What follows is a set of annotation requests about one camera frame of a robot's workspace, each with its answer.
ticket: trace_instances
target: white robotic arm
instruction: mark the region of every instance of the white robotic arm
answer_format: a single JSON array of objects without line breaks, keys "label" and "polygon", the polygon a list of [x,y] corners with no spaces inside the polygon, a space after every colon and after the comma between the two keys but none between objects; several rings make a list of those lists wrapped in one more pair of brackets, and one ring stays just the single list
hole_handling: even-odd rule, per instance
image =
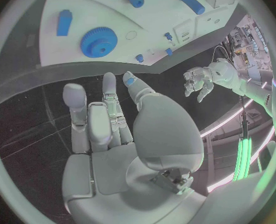
[{"label": "white robotic arm", "polygon": [[272,93],[239,77],[238,71],[226,59],[218,58],[217,62],[212,62],[208,67],[194,67],[184,73],[184,78],[186,96],[202,88],[197,97],[198,102],[213,90],[213,83],[215,83],[231,89],[240,96],[253,99],[272,116]]}]

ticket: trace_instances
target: black floor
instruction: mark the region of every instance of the black floor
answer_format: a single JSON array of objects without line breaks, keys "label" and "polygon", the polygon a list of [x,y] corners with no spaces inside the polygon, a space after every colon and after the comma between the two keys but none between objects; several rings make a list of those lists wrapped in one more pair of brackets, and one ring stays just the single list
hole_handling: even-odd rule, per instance
[{"label": "black floor", "polygon": [[[202,103],[197,102],[197,94],[188,98],[184,96],[183,73],[195,66],[207,66],[212,53],[213,49],[209,49],[160,75],[137,76],[156,92],[183,106],[202,130],[238,102],[236,94],[217,85]],[[61,196],[62,174],[71,154],[69,110],[62,100],[63,86],[68,82],[44,85],[0,104],[0,156],[3,163],[29,201],[58,224],[74,223],[63,206]],[[102,76],[72,82],[86,89],[88,103],[101,101]],[[117,76],[117,92],[132,129],[138,112],[122,83],[122,76]],[[201,187],[197,190],[196,186],[195,190],[203,193]],[[2,204],[0,209],[0,214],[5,212]],[[14,219],[8,221],[5,216],[0,215],[0,223],[17,223]]]}]

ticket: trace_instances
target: blue rectangular block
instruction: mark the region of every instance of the blue rectangular block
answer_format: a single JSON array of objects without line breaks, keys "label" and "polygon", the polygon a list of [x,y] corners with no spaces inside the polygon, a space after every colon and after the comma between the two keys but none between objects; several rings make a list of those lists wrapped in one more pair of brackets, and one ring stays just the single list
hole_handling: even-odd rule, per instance
[{"label": "blue rectangular block", "polygon": [[73,16],[69,10],[60,12],[57,24],[57,36],[67,36]]}]

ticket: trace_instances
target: blue gear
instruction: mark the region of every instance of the blue gear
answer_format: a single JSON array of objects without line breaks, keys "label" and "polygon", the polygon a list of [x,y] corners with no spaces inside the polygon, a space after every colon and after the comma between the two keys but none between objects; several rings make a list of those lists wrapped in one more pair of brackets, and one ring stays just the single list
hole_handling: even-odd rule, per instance
[{"label": "blue gear", "polygon": [[117,45],[115,32],[107,27],[97,27],[87,32],[81,41],[83,54],[90,58],[108,55]]}]

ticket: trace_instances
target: green light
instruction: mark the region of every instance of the green light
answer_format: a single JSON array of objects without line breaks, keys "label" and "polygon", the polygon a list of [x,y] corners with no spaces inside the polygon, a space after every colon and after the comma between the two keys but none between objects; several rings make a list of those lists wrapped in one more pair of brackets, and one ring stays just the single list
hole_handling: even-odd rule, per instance
[{"label": "green light", "polygon": [[240,164],[240,171],[237,177],[237,180],[244,178],[246,166],[247,166],[247,157],[248,157],[248,139],[243,139],[242,141],[242,157]]},{"label": "green light", "polygon": [[237,162],[236,162],[236,168],[235,168],[235,173],[233,177],[233,181],[237,180],[239,171],[240,171],[240,165],[241,165],[241,157],[242,157],[242,141],[239,141],[239,146],[238,146],[238,155],[237,155]]},{"label": "green light", "polygon": [[252,150],[252,140],[251,138],[248,141],[248,156],[247,156],[247,164],[245,169],[244,178],[247,178],[250,168],[250,159],[251,159],[251,150]]}]

